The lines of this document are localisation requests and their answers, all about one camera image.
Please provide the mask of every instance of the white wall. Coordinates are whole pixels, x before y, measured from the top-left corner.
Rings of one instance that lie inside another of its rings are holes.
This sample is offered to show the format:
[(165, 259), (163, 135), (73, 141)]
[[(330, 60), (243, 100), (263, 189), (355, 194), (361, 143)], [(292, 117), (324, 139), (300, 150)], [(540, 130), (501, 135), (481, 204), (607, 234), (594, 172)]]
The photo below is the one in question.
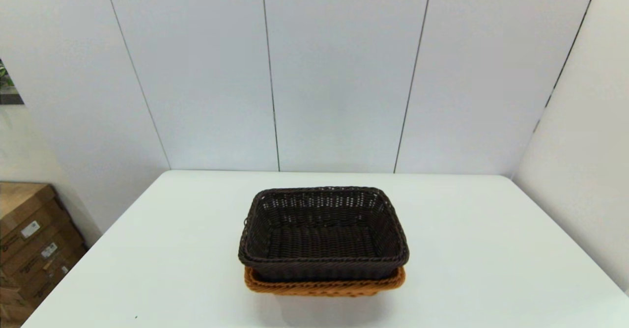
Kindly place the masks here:
[(100, 230), (169, 169), (110, 0), (0, 0), (0, 55)]
[(396, 172), (511, 176), (589, 0), (429, 0)]
[(515, 182), (629, 288), (629, 0), (592, 0)]
[(282, 171), (393, 172), (427, 0), (265, 0)]
[(262, 0), (112, 0), (175, 169), (277, 171)]
[(25, 106), (0, 106), (0, 180), (52, 184), (89, 246), (103, 234)]

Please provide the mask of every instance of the wicker basket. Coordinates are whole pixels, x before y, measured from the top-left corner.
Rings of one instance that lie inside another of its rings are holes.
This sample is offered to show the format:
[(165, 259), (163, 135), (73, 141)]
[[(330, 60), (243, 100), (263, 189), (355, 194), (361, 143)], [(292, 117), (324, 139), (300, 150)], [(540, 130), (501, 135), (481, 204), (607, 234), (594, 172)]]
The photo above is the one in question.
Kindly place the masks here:
[(245, 284), (253, 292), (275, 295), (358, 297), (373, 296), (382, 290), (399, 288), (406, 274), (400, 267), (389, 278), (380, 280), (346, 281), (301, 281), (289, 283), (269, 283), (263, 281), (256, 271), (245, 267)]
[(408, 256), (389, 198), (366, 187), (261, 191), (238, 251), (265, 281), (384, 279)]

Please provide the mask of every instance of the cardboard box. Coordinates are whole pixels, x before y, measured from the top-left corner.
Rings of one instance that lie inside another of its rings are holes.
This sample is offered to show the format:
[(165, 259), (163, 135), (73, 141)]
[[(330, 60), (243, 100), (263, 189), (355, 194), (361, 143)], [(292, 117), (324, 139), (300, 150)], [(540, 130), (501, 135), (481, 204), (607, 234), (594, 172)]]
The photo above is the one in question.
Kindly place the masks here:
[[(49, 229), (54, 229), (56, 233), (53, 236), (44, 237)], [(74, 225), (72, 225), (69, 219), (65, 220), (60, 230), (57, 229), (58, 225), (50, 225), (45, 232), (42, 232), (36, 239), (25, 246), (19, 254), (16, 254), (4, 265), (0, 266), (0, 285), (25, 286), (33, 274), (44, 268), (50, 260), (55, 259), (57, 256), (61, 258), (69, 256), (75, 248), (83, 243), (83, 238), (74, 229)], [(29, 250), (30, 258), (26, 254), (22, 255), (22, 252), (26, 253), (27, 249)]]
[(0, 234), (9, 234), (54, 197), (47, 184), (0, 182)]
[(7, 322), (22, 323), (33, 314), (33, 308), (0, 304), (0, 319)]
[(31, 281), (20, 288), (0, 287), (0, 303), (3, 305), (37, 308), (52, 292), (57, 284), (85, 254), (85, 248), (79, 246), (67, 257), (58, 257), (48, 270), (39, 270)]
[(13, 230), (2, 233), (2, 238), (0, 238), (0, 265), (18, 253), (20, 249), (47, 229), (49, 225), (65, 217), (65, 211), (59, 207), (56, 199), (52, 199)]

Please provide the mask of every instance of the panel seam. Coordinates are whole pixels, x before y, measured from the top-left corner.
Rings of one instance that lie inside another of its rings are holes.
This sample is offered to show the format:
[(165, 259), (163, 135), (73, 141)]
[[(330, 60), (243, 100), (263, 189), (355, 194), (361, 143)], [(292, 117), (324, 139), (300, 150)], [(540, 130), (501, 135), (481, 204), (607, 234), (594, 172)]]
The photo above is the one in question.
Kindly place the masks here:
[(393, 165), (393, 173), (396, 173), (398, 169), (398, 159), (400, 158), (400, 149), (402, 147), (402, 136), (404, 135), (404, 126), (406, 125), (406, 116), (408, 114), (408, 105), (411, 102), (411, 91), (413, 91), (413, 82), (415, 81), (415, 69), (417, 69), (417, 61), (420, 56), (420, 47), (422, 46), (422, 37), (424, 35), (424, 26), (426, 26), (426, 16), (429, 12), (429, 2), (426, 0), (426, 7), (424, 8), (424, 17), (422, 19), (422, 30), (420, 30), (420, 40), (417, 43), (417, 53), (415, 54), (415, 64), (413, 65), (413, 75), (411, 75), (411, 87), (408, 89), (408, 97), (406, 98), (406, 109), (404, 110), (404, 120), (402, 121), (402, 131), (400, 131), (400, 141), (398, 142), (398, 153), (395, 157), (395, 164)]
[(570, 58), (570, 54), (572, 53), (572, 49), (574, 48), (574, 44), (577, 42), (577, 37), (579, 37), (579, 33), (581, 31), (581, 27), (583, 26), (583, 22), (586, 19), (586, 15), (588, 15), (589, 6), (590, 6), (591, 3), (592, 3), (592, 0), (589, 0), (588, 1), (588, 6), (586, 6), (586, 11), (583, 13), (583, 17), (581, 17), (581, 22), (579, 24), (579, 28), (577, 28), (577, 33), (576, 33), (576, 35), (574, 35), (574, 39), (572, 40), (572, 44), (570, 45), (570, 49), (568, 50), (568, 55), (566, 55), (566, 59), (564, 60), (564, 64), (561, 66), (561, 70), (559, 71), (559, 75), (557, 75), (557, 80), (555, 80), (555, 85), (553, 85), (552, 90), (550, 91), (550, 95), (548, 96), (548, 100), (546, 100), (546, 105), (544, 105), (544, 109), (542, 110), (542, 115), (537, 120), (537, 123), (535, 124), (535, 127), (533, 128), (531, 136), (528, 138), (528, 142), (526, 143), (526, 147), (524, 148), (523, 153), (521, 153), (521, 156), (520, 156), (519, 160), (517, 161), (517, 167), (511, 171), (510, 180), (513, 180), (513, 178), (515, 178), (515, 175), (517, 174), (517, 170), (519, 170), (519, 166), (521, 165), (522, 160), (524, 159), (524, 156), (526, 154), (526, 150), (528, 150), (528, 148), (531, 145), (531, 142), (533, 141), (533, 135), (537, 131), (537, 128), (539, 127), (539, 125), (540, 125), (540, 123), (542, 121), (542, 118), (544, 116), (544, 112), (546, 112), (546, 107), (548, 107), (548, 104), (550, 103), (550, 98), (552, 98), (553, 93), (555, 93), (555, 89), (557, 88), (557, 84), (559, 84), (559, 79), (561, 78), (561, 74), (564, 72), (564, 68), (566, 67), (566, 64), (568, 63), (568, 59)]
[(164, 148), (164, 143), (162, 142), (162, 137), (159, 135), (159, 131), (157, 130), (157, 124), (155, 124), (155, 118), (153, 118), (153, 113), (151, 112), (151, 108), (148, 106), (148, 101), (146, 101), (146, 94), (144, 94), (144, 88), (142, 87), (142, 82), (140, 82), (140, 77), (138, 75), (138, 71), (135, 69), (135, 64), (133, 63), (133, 58), (131, 57), (131, 52), (129, 51), (129, 46), (126, 43), (126, 39), (124, 39), (124, 33), (122, 32), (122, 26), (120, 26), (120, 20), (117, 17), (116, 7), (114, 6), (114, 1), (110, 0), (110, 4), (112, 4), (112, 10), (114, 12), (114, 16), (116, 17), (116, 23), (118, 25), (118, 30), (120, 31), (120, 35), (122, 37), (122, 41), (124, 42), (124, 48), (126, 49), (126, 54), (129, 57), (129, 61), (131, 62), (131, 67), (133, 68), (133, 73), (135, 74), (135, 79), (138, 82), (140, 87), (140, 92), (142, 93), (142, 98), (144, 99), (144, 104), (146, 105), (146, 110), (148, 111), (148, 115), (151, 118), (151, 122), (153, 123), (153, 128), (155, 129), (155, 133), (157, 134), (157, 140), (159, 140), (159, 144), (162, 147), (162, 153), (164, 153), (164, 158), (166, 158), (166, 163), (168, 164), (168, 169), (172, 169), (171, 162), (168, 160), (168, 154), (166, 154), (166, 149)]
[(267, 23), (267, 2), (262, 0), (262, 7), (264, 9), (264, 28), (267, 33), (267, 57), (269, 58), (269, 81), (271, 86), (271, 105), (273, 106), (273, 127), (276, 134), (276, 155), (277, 155), (277, 172), (281, 172), (279, 165), (279, 144), (277, 142), (277, 119), (275, 112), (275, 97), (273, 94), (273, 73), (271, 72), (271, 48), (269, 45), (269, 24)]

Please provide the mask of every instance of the white table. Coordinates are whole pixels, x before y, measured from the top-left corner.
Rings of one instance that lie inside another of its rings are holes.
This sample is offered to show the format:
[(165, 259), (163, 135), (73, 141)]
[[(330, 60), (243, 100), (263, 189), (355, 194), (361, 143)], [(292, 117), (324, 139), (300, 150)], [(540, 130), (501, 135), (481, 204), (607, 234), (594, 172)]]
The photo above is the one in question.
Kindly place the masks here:
[[(360, 185), (406, 232), (406, 283), (374, 297), (254, 294), (238, 244), (254, 195)], [(501, 176), (169, 171), (24, 328), (629, 328), (629, 298)]]

